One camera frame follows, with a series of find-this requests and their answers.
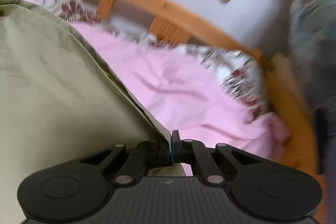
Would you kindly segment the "mustard brown beige jacket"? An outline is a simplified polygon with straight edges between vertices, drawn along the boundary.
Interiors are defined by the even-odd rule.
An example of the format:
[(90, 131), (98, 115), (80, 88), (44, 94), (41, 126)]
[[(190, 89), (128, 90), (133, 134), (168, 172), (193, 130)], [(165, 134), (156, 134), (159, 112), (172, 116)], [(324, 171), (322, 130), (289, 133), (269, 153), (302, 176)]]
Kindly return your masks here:
[(69, 23), (21, 0), (1, 0), (1, 216), (63, 223), (183, 223), (182, 192), (166, 178), (113, 190), (112, 162), (142, 141), (170, 134)]

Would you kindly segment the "plastic bag of clothes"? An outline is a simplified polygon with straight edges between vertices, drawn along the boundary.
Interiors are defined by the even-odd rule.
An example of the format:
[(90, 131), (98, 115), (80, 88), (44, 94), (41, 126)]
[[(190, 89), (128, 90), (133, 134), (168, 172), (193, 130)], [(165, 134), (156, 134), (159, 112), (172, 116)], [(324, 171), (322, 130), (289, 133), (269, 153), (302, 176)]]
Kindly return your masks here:
[(292, 0), (289, 48), (314, 124), (318, 171), (335, 174), (335, 0)]

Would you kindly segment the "floral patterned quilt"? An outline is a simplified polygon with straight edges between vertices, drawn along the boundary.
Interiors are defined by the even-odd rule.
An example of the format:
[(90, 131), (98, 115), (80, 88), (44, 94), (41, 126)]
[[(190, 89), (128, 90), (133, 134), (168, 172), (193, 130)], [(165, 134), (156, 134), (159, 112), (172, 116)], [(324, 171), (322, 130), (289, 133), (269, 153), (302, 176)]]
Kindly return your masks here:
[(192, 56), (198, 63), (214, 73), (221, 87), (234, 99), (245, 104), (254, 117), (265, 114), (261, 72), (257, 61), (240, 50), (225, 50), (197, 44), (165, 42), (152, 33), (119, 30), (101, 21), (82, 0), (34, 0), (38, 5), (68, 22), (89, 23), (114, 38), (135, 44), (164, 48), (182, 55)]

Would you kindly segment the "pink bed sheet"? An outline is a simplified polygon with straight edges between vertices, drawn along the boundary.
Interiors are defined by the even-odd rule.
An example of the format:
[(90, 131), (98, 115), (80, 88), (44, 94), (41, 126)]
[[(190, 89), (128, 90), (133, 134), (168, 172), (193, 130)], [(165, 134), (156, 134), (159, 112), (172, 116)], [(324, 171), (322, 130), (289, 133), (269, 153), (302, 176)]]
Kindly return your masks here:
[(116, 39), (85, 23), (70, 25), (169, 134), (178, 130), (183, 139), (208, 147), (227, 143), (266, 159), (281, 155), (289, 136), (282, 121), (272, 113), (254, 117), (192, 57)]

